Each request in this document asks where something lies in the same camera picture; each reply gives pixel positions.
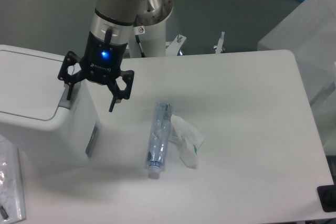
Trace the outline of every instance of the crumpled plastic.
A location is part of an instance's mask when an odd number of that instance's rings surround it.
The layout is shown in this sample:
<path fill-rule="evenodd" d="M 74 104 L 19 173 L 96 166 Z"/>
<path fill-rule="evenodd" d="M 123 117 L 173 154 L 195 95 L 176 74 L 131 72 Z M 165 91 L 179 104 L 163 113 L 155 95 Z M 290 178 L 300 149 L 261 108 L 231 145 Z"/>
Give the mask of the crumpled plastic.
<path fill-rule="evenodd" d="M 171 123 L 180 141 L 180 158 L 186 167 L 196 169 L 197 151 L 204 142 L 204 136 L 197 128 L 183 120 L 181 117 L 172 115 Z"/>

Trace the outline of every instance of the gray floor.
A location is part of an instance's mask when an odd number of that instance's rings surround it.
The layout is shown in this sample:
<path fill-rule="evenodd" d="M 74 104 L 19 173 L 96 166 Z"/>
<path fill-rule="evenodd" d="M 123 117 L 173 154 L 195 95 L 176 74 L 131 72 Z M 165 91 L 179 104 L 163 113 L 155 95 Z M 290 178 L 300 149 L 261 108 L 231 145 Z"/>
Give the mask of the gray floor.
<path fill-rule="evenodd" d="M 0 44 L 64 55 L 85 49 L 95 0 L 0 0 Z M 187 36 L 186 54 L 213 52 L 221 31 L 227 51 L 253 51 L 299 5 L 296 0 L 174 0 L 167 39 Z"/>

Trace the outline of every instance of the white machine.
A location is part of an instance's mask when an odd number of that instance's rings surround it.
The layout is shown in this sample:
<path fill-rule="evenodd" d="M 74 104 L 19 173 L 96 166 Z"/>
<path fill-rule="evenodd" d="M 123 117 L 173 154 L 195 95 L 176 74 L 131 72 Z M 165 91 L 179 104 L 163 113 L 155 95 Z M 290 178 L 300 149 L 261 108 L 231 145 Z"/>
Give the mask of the white machine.
<path fill-rule="evenodd" d="M 0 46 L 0 134 L 27 153 L 83 165 L 99 119 L 85 82 L 74 87 L 76 95 L 70 101 L 66 99 L 67 89 L 56 78 L 62 60 Z"/>

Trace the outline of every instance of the white table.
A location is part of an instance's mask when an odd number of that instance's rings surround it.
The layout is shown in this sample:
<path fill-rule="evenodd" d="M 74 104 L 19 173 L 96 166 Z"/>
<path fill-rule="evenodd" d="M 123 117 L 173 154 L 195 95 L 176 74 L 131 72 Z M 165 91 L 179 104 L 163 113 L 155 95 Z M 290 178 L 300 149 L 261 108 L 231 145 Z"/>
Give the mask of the white table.
<path fill-rule="evenodd" d="M 108 112 L 89 83 L 103 129 L 90 168 L 21 154 L 27 220 L 45 223 L 270 223 L 336 217 L 316 188 L 332 184 L 293 54 L 264 51 L 128 59 L 131 99 Z M 206 137 L 198 169 L 169 145 L 166 170 L 147 178 L 155 102 Z"/>

